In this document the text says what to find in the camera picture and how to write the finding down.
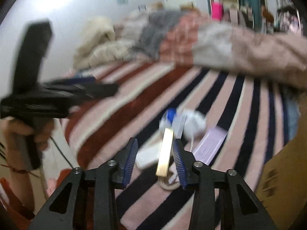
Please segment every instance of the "striped rug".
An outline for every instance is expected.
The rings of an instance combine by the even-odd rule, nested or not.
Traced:
[[[285,95],[271,81],[163,62],[104,66],[93,74],[99,81],[117,82],[120,88],[114,97],[86,103],[62,121],[83,168],[96,168],[109,160],[130,137],[144,148],[159,141],[159,120],[167,108],[196,109],[206,115],[208,127],[228,131],[210,166],[236,169],[252,190],[263,164],[288,142]],[[190,144],[184,138],[182,142]],[[163,190],[156,167],[134,167],[128,188],[116,191],[121,223],[128,230],[188,229],[193,193],[181,187]],[[219,199],[216,193],[217,227]]]

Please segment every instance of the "bracelet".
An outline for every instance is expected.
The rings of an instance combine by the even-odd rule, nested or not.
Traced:
[[[17,173],[17,174],[28,174],[29,173],[29,171],[26,171],[26,170],[17,170],[14,167],[12,167],[10,164],[7,164],[7,166],[10,168],[10,170],[12,170],[14,173]]]

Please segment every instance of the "sleeve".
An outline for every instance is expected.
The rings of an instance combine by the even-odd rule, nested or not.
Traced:
[[[0,179],[0,203],[16,226],[20,230],[27,230],[34,214],[22,205],[4,178]]]

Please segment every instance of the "cardboard box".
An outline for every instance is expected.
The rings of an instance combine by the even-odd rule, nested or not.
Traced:
[[[279,230],[307,229],[307,96],[296,137],[268,161],[256,195]]]

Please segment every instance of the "pink bottle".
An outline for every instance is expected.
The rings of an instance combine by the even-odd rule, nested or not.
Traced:
[[[213,2],[212,11],[211,11],[212,19],[221,21],[223,18],[223,13],[224,13],[223,3]]]

